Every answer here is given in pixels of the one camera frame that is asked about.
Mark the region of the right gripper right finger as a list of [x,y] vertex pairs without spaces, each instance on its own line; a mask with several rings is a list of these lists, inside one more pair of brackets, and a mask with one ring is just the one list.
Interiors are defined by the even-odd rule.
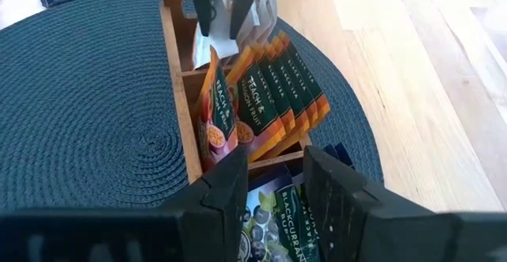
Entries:
[[433,212],[307,146],[305,189],[327,261],[504,261],[504,212]]

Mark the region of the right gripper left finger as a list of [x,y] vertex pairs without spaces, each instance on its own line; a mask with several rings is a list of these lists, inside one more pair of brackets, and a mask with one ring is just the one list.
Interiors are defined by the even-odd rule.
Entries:
[[235,261],[248,191],[237,147],[151,209],[25,209],[1,216],[3,261]]

